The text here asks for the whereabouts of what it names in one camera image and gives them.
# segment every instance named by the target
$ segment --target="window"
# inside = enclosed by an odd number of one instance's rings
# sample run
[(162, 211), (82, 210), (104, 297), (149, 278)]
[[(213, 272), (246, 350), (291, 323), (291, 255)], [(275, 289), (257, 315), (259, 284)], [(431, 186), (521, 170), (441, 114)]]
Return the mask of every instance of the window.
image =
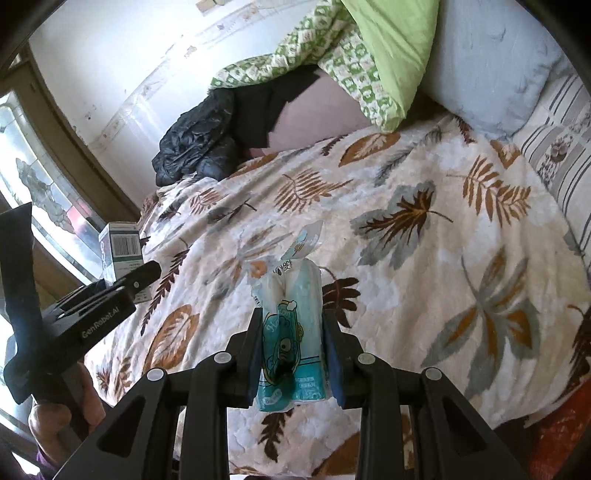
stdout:
[(100, 277), (105, 222), (138, 219), (55, 105), (26, 47), (0, 78), (0, 212), (28, 202), (36, 249), (51, 257), (38, 264), (35, 280), (55, 299), (70, 293), (62, 287), (72, 281)]
[(33, 203), (33, 234), (83, 283), (100, 277), (105, 222), (41, 144), (15, 92), (0, 98), (0, 193), (10, 207)]

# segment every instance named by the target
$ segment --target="pillow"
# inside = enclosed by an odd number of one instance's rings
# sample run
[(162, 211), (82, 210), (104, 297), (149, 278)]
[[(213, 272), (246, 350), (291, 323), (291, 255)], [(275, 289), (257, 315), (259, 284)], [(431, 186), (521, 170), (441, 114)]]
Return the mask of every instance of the pillow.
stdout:
[(490, 139), (530, 117), (553, 71), (572, 69), (548, 31), (515, 0), (441, 0), (421, 88)]
[(562, 209), (591, 284), (591, 97), (581, 78), (549, 82), (513, 142)]
[(283, 107), (263, 154), (308, 147), (371, 125), (359, 102), (330, 75), (320, 69), (315, 73), (320, 78)]

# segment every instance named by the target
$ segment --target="white wall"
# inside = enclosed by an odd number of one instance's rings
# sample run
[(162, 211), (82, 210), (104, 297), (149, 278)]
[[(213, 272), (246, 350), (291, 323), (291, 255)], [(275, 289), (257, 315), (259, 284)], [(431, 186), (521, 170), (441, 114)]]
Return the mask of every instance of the white wall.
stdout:
[(314, 0), (67, 0), (31, 37), (58, 106), (138, 205), (155, 190), (151, 159), (213, 74), (272, 52)]

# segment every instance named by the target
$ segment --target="red fabric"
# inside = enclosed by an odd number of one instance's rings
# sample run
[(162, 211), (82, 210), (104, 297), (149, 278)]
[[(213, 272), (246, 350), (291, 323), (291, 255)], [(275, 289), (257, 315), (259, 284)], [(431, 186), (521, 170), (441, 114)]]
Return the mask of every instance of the red fabric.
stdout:
[(532, 480), (552, 480), (591, 421), (591, 380), (555, 412), (533, 426)]

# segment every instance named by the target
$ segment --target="finger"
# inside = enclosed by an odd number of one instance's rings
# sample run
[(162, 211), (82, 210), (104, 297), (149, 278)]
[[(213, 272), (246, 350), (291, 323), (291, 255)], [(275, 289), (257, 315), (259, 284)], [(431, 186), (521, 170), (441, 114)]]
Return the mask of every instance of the finger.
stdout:
[(88, 422), (90, 433), (105, 418), (105, 409), (92, 383), (90, 372), (83, 364), (78, 363), (78, 365), (80, 366), (80, 379), (84, 389), (82, 413)]
[(56, 466), (64, 463), (71, 452), (57, 439), (57, 433), (70, 424), (72, 415), (64, 405), (35, 405), (29, 414), (29, 428), (46, 457)]

